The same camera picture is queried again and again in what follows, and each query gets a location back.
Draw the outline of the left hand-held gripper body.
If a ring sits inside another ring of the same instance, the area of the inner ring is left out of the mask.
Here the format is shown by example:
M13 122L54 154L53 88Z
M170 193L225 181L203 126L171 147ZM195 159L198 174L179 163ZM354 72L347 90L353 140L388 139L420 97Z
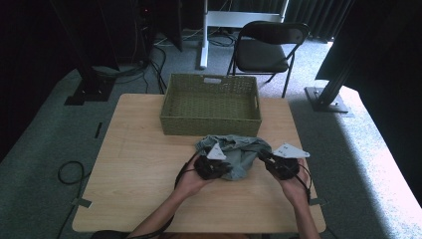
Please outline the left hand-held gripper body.
M194 162L195 170L204 180L221 178L225 174L217 171L221 163L230 163L227 156L223 153L219 143L212 146L204 146L198 150L199 157Z

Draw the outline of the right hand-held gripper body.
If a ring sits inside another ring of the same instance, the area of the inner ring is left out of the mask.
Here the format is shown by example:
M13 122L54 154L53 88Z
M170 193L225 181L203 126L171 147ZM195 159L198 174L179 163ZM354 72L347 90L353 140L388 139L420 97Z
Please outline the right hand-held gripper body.
M300 158L307 158L310 154L300 148L297 148L289 143L283 143L276 150L271 152L271 157L266 160L273 161L276 165L277 171L270 172L281 180L291 179L295 177L299 171L300 166L298 160Z

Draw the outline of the blue denim shorts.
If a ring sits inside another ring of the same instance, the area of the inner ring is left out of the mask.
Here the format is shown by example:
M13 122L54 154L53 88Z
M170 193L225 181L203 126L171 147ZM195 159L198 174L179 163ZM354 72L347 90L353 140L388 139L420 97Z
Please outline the blue denim shorts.
M252 167L258 153L263 149L271 152L270 145L259 137L228 135L207 135L195 144L196 152L204 146L212 146L219 143L227 161L233 169L230 173L221 178L226 180L240 180L247 176L248 170Z

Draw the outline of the person's right hand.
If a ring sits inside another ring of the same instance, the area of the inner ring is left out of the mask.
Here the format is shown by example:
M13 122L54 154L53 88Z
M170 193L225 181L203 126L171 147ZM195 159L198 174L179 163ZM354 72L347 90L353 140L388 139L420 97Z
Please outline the person's right hand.
M309 175L304 167L304 160L298 160L300 171L296 177L279 180L283 192L294 207L308 206L308 181Z

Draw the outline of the person's left hand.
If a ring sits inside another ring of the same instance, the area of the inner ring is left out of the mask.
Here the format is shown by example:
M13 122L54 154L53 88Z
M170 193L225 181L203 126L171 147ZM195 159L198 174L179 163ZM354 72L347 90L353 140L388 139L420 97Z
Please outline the person's left hand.
M178 200L183 201L198 193L206 185L212 183L212 180L204 180L198 175L194 167L195 161L196 158L187 164L186 169L183 171L173 190L173 194Z

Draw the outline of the green woven basket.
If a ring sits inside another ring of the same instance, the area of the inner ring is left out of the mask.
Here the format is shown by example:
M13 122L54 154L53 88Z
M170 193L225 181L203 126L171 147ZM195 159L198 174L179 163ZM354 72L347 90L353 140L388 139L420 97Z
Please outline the green woven basket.
M261 126L257 80L244 76L173 74L160 113L168 135L255 136Z

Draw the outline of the black folding chair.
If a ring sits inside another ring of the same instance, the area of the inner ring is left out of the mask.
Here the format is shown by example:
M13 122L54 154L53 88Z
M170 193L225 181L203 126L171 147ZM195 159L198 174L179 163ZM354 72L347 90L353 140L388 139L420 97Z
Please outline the black folding chair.
M305 23L253 21L239 32L227 75L268 75L286 73L282 97L286 95L296 50L309 36Z

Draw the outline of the black stand with square base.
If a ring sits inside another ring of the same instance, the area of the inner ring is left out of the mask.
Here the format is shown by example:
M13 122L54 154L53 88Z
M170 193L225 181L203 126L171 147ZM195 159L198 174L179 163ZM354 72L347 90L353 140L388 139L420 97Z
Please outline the black stand with square base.
M75 92L67 97L65 105L82 106L85 102L107 102L115 78L99 76L95 71L62 0L49 2L61 23L71 60L82 78Z

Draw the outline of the dark curtain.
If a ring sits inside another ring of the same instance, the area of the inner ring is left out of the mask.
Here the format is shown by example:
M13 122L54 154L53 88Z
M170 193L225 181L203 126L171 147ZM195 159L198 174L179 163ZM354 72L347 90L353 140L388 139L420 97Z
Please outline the dark curtain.
M289 0L285 21L310 27L310 37L333 41L355 0Z

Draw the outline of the dark computer tower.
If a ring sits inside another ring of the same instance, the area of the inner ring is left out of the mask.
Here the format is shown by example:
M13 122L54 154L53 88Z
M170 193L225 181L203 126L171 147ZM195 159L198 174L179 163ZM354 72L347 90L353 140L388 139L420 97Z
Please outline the dark computer tower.
M134 50L132 61L145 65L149 60L155 36L154 0L130 0L134 20Z

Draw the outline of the black post with metal base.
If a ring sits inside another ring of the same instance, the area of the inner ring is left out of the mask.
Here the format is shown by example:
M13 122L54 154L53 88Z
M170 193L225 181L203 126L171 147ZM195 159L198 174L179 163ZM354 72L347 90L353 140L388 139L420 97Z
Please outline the black post with metal base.
M338 112L339 90L353 88L383 105L399 100L421 61L422 0L354 0L316 77L306 92L317 111Z

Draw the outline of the white metal desk frame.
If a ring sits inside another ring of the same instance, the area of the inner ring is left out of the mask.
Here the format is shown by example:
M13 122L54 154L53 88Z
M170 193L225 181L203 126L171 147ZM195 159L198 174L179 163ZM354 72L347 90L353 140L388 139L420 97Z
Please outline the white metal desk frame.
M206 69L208 66L208 28L242 28L252 21L271 21L284 22L290 0L283 0L279 13L254 13L254 12L231 12L231 11L212 11L208 9L208 0L203 0L203 27L202 27L202 46L200 54L200 69Z

